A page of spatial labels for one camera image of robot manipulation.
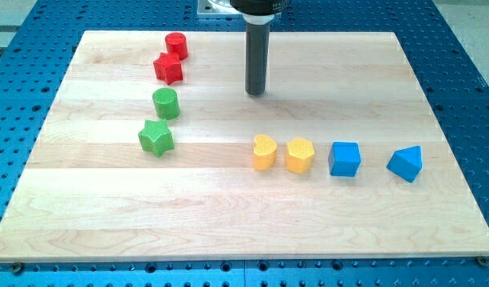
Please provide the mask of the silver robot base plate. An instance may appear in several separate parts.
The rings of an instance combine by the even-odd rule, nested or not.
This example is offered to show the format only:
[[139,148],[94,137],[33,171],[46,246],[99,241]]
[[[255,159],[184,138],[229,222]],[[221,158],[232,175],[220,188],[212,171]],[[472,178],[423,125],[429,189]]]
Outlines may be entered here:
[[229,0],[198,0],[197,18],[239,18],[241,14],[234,9]]

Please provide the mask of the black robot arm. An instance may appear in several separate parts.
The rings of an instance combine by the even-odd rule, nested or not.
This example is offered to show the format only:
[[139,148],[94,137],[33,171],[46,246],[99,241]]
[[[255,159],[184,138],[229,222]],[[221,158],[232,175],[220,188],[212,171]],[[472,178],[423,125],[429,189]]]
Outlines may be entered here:
[[282,12],[290,0],[230,0],[230,5],[242,14],[267,16]]

